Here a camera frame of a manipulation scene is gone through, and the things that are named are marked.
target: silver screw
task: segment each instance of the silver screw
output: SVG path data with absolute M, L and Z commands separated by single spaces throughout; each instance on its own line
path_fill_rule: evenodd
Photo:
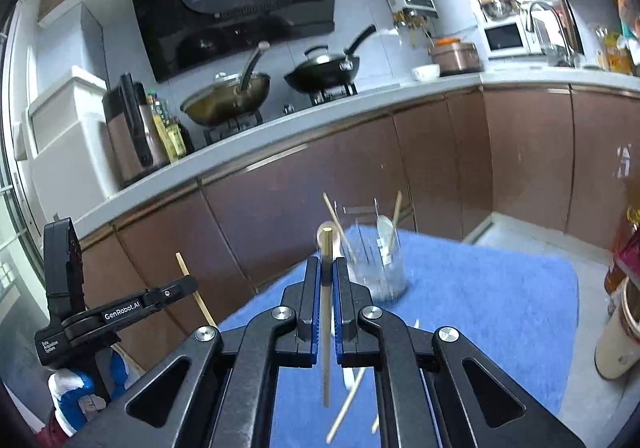
M 369 320 L 377 320 L 382 316 L 382 309 L 375 305 L 367 305 L 362 310 L 362 315 Z
M 443 327 L 438 331 L 438 336 L 443 342 L 452 343 L 460 338 L 460 333 L 453 327 Z
M 198 327 L 193 335 L 199 342 L 208 342 L 216 337 L 216 330 L 211 325 L 203 325 Z
M 293 311 L 284 305 L 278 305 L 273 308 L 271 311 L 271 316 L 273 316 L 276 320 L 286 320 L 293 314 Z

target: white lid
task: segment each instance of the white lid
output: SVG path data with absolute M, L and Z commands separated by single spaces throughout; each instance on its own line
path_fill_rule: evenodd
M 79 66 L 73 65 L 68 71 L 60 76 L 50 87 L 42 92 L 29 105 L 29 115 L 33 117 L 35 111 L 45 104 L 59 90 L 65 88 L 71 81 L 84 84 L 90 89 L 96 90 L 97 94 L 104 95 L 107 92 L 107 84 L 97 76 L 87 72 Z

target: stove burner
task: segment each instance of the stove burner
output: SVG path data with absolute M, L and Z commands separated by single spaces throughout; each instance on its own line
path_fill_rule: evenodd
M 213 128 L 207 128 L 204 131 L 204 139 L 207 142 L 207 146 L 213 143 L 217 143 L 236 135 L 244 130 L 255 128 L 262 124 L 262 114 L 257 110 L 252 115 L 242 115 L 233 119 L 229 119 L 226 123 Z
M 320 92 L 314 92 L 313 94 L 309 94 L 309 98 L 311 99 L 311 105 L 317 106 L 329 101 L 342 99 L 343 97 L 350 97 L 351 95 L 356 95 L 357 93 L 358 91 L 356 90 L 355 84 L 349 83 L 338 86 L 331 90 L 321 90 Z

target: faucet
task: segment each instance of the faucet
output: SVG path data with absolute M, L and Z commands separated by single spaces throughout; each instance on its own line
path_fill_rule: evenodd
M 560 35 L 562 36 L 562 43 L 564 44 L 564 50 L 565 50 L 564 59 L 562 59 L 561 62 L 558 63 L 558 66 L 572 66 L 575 68 L 577 56 L 575 55 L 574 50 L 569 46 L 569 41 L 567 41 L 566 39 L 566 34 L 564 34 L 564 29 L 562 28 L 562 21 L 560 20 L 560 15 L 553 7 L 551 7 L 551 5 L 548 4 L 548 2 L 545 2 L 543 0 L 534 0 L 529 3 L 529 5 L 527 6 L 527 21 L 524 27 L 525 30 L 530 33 L 536 32 L 535 26 L 533 25 L 533 14 L 532 14 L 533 8 L 536 5 L 545 11 L 551 11 L 554 14 L 554 17 L 556 18 L 556 22 L 558 22 L 558 28 L 560 29 Z

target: tiled floor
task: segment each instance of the tiled floor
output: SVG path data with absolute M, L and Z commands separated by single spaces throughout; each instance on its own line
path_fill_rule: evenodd
M 616 381 L 603 380 L 593 363 L 596 342 L 609 319 L 609 297 L 602 284 L 607 266 L 501 223 L 493 224 L 476 240 L 476 244 L 519 253 L 559 256 L 571 262 L 578 275 L 580 314 L 574 358 L 559 418 L 588 448 L 600 448 L 598 439 L 604 425 L 616 411 L 627 383 L 626 377 Z

